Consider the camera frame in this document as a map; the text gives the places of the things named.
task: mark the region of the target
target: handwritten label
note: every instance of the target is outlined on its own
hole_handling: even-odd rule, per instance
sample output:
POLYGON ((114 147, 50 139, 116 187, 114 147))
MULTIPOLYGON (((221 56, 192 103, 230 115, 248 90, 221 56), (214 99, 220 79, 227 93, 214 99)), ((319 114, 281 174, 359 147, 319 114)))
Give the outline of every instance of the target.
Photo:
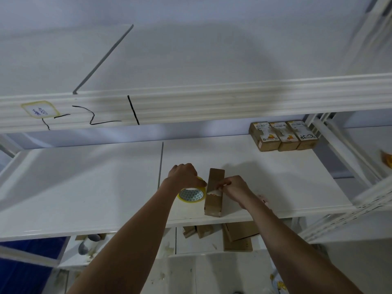
POLYGON ((54 118, 59 116, 60 113, 53 106, 52 103, 48 101, 37 101, 30 103, 23 103, 21 107, 33 118, 43 119, 43 118, 54 118))

